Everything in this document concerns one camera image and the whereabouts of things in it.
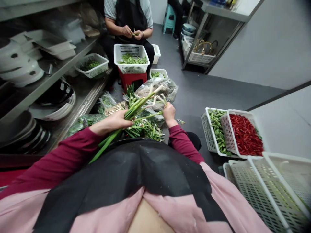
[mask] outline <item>blue stool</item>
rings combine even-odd
[[[173,30],[173,34],[175,31],[175,23],[176,23],[176,14],[170,4],[166,7],[166,12],[163,20],[163,34],[165,34],[165,31],[167,28],[170,28]]]

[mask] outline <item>maroon sleeve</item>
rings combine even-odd
[[[195,149],[187,133],[180,125],[175,125],[168,130],[169,139],[175,150],[196,163],[204,162],[202,155]]]
[[[51,189],[81,169],[95,155],[103,136],[86,128],[61,141],[56,149],[34,163],[3,192],[0,200],[14,193]]]

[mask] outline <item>gray t-shirt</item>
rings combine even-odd
[[[116,3],[117,0],[105,0],[105,17],[116,20],[117,19],[117,10],[116,10]],[[150,8],[150,2],[149,0],[140,0],[140,6],[143,10],[143,13],[146,16],[147,22],[148,22],[148,28],[153,28],[153,21],[151,17],[151,8]]]

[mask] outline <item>red chili pepper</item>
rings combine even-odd
[[[230,119],[240,154],[262,156],[263,143],[252,123],[245,116],[236,114],[230,114]]]

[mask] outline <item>metal shelving unit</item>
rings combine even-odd
[[[33,13],[65,6],[71,3],[81,2],[82,0],[3,0],[0,2],[0,22],[9,19],[30,15]],[[97,44],[98,37],[86,37],[84,42],[76,44],[76,55],[66,60],[43,57],[40,59],[39,66],[47,71],[50,64],[53,65],[51,76],[44,76],[40,80],[24,88],[18,88],[16,92],[6,102],[0,112],[0,125],[7,124],[15,119],[19,114],[34,103],[46,90],[48,90],[58,79],[60,79],[74,64],[88,54]],[[94,106],[96,100],[105,88],[110,79],[112,69],[108,69],[103,78],[94,80],[87,77],[77,77],[71,87],[76,93],[76,102],[70,114],[65,118],[54,122],[40,121],[51,133],[51,139],[41,155],[1,155],[4,163],[1,167],[12,167],[17,164],[29,166],[38,160],[42,155],[48,153],[64,139],[70,126],[82,115],[88,114]]]
[[[257,9],[259,8],[259,6],[262,4],[263,1],[264,0],[260,0],[257,6],[252,11],[252,13],[247,16],[247,15],[243,15],[243,14],[240,14],[240,13],[237,13],[237,12],[225,9],[225,8],[220,8],[220,7],[210,5],[209,0],[193,0],[191,3],[191,8],[190,8],[190,12],[188,15],[187,23],[189,23],[194,6],[198,6],[200,10],[204,13],[204,15],[199,25],[199,28],[197,30],[197,33],[195,35],[194,41],[188,50],[188,53],[185,51],[183,45],[181,44],[183,57],[184,57],[184,63],[182,66],[182,70],[185,69],[187,64],[193,64],[193,65],[205,67],[206,68],[205,74],[207,74],[212,69],[212,67],[215,65],[215,63],[219,60],[219,58],[222,56],[222,54],[225,52],[225,50],[228,48],[231,42],[236,38],[236,36],[241,31],[241,29],[245,26],[245,24],[252,18],[253,14],[257,11]],[[222,45],[221,49],[216,53],[216,57],[210,63],[190,61],[189,57],[193,51],[193,48],[195,47],[196,41],[198,41],[198,38],[200,37],[202,30],[205,29],[210,19],[210,16],[218,16],[218,17],[229,19],[231,21],[234,21],[236,26],[231,31],[229,38],[228,39],[225,38],[226,39],[225,43]]]
[[[52,76],[45,76],[39,81],[30,84],[24,88],[15,96],[14,102],[16,105],[12,105],[11,109],[6,113],[0,114],[0,124],[7,124],[12,119],[26,110],[33,102],[36,101],[47,89],[49,89],[59,78],[61,78],[75,63],[83,58],[95,45],[98,37],[87,38],[86,41],[77,44],[75,49],[76,55],[66,60],[52,61],[41,59],[39,66],[47,71],[49,64],[53,63]]]
[[[81,1],[82,0],[3,0],[0,2],[0,22]]]

